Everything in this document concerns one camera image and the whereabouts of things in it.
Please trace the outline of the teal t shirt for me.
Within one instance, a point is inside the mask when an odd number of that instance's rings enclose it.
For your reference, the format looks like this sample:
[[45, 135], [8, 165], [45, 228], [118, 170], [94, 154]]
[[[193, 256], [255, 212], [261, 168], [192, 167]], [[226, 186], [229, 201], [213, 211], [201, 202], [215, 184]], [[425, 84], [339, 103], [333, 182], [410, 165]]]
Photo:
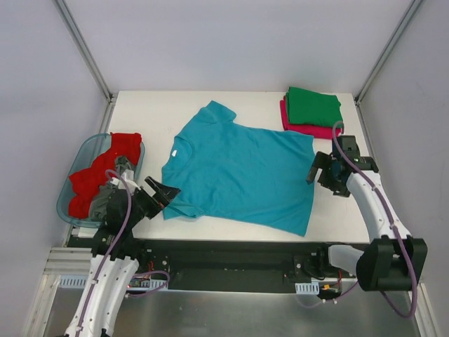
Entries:
[[314, 186], [306, 182], [313, 137], [235, 123], [215, 101], [174, 137], [162, 183], [180, 189], [166, 220], [202, 216], [265, 225], [305, 236]]

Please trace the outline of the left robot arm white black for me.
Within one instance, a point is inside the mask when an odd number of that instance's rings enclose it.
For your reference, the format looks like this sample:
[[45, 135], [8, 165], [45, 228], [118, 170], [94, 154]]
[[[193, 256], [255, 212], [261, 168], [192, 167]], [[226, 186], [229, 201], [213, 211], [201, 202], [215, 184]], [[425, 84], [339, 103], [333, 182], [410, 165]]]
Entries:
[[149, 258], [134, 238], [133, 228], [160, 214], [180, 193], [150, 176], [145, 182], [153, 194], [113, 170], [108, 169], [106, 177], [117, 180], [118, 186], [109, 196], [105, 217], [94, 235], [88, 278], [66, 336], [113, 335], [130, 282], [154, 274], [147, 268]]

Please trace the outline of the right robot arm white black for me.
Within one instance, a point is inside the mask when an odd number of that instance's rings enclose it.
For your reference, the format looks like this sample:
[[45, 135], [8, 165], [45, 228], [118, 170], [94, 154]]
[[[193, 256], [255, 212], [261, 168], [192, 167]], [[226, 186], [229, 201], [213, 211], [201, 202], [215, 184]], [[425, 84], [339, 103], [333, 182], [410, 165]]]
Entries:
[[335, 136], [329, 154], [317, 152], [307, 183], [316, 181], [335, 196], [353, 197], [368, 231], [363, 249], [331, 244], [316, 259], [316, 270], [332, 277], [340, 269], [358, 279], [364, 291], [412, 291], [422, 274], [427, 244], [414, 238], [385, 196], [377, 164], [363, 157], [354, 136]]

